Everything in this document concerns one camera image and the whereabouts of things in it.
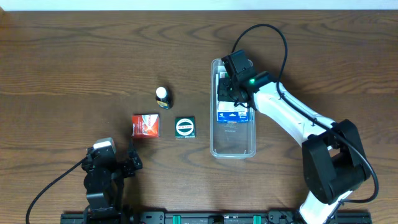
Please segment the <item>red Panadol box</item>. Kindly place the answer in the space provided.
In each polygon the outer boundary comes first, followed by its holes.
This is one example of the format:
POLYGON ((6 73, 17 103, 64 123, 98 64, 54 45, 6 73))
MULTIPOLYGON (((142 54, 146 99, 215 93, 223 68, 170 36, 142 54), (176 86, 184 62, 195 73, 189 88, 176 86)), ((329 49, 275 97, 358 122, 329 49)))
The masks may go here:
POLYGON ((132 115, 132 137, 159 138, 160 117, 159 114, 136 114, 132 115))

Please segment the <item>blue cooling sheet box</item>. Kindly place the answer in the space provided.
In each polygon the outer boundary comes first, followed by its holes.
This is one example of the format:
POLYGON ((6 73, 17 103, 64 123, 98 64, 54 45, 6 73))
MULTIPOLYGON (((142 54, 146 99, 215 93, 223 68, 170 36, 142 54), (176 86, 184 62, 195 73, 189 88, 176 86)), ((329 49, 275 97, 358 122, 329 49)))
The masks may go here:
MULTIPOLYGON (((216 78, 217 74, 221 71, 226 71, 224 66, 217 67, 216 78)), ((236 116, 235 113, 227 113, 226 116, 224 116, 216 110, 216 117, 217 123, 247 123, 249 121, 249 110, 245 116, 236 116)))

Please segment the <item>clear plastic container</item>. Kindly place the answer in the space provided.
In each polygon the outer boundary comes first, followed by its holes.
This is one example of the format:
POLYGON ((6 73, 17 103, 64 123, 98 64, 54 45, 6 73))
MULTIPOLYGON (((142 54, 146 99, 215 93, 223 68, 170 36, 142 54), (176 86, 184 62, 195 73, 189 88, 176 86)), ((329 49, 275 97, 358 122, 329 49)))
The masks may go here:
POLYGON ((224 66, 217 58, 211 64, 210 147, 217 159, 246 159, 256 154, 256 119, 252 108, 247 123, 217 123, 216 72, 224 66))

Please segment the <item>white green medicine box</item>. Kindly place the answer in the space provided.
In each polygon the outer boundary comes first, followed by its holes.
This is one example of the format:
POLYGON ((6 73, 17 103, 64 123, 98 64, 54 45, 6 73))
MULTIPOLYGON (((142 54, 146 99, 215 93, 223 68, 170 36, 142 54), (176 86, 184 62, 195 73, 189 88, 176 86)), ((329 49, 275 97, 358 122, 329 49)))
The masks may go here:
POLYGON ((217 100, 217 85, 218 80, 220 78, 229 78, 229 75, 226 71, 221 71, 217 74, 216 78, 216 110, 218 113, 223 114, 226 116, 227 113, 235 113, 236 116, 245 116, 248 112, 247 104, 246 103, 235 103, 233 102, 225 102, 225 101, 218 101, 217 100))

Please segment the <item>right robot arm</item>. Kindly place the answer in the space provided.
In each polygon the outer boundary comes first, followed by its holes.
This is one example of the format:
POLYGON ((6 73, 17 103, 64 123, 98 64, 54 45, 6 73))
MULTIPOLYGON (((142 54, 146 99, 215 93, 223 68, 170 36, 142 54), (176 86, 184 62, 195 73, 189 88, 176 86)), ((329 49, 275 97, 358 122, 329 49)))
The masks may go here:
POLYGON ((375 178, 357 127, 324 117, 292 96, 268 72, 223 70, 216 76, 217 100, 273 119, 302 147, 309 189, 299 214, 306 223, 326 223, 365 180, 375 178))

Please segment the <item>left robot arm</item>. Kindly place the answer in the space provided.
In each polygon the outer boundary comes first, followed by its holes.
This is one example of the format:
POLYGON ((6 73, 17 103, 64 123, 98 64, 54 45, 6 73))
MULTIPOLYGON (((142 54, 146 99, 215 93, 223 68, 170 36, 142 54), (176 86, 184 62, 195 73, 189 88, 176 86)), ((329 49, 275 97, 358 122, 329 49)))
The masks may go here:
POLYGON ((83 184, 89 203, 83 223, 131 223, 129 206, 122 203, 124 179, 142 168, 133 142, 129 142, 127 159, 119 162, 113 138, 100 139, 87 149, 81 167, 86 172, 83 184))

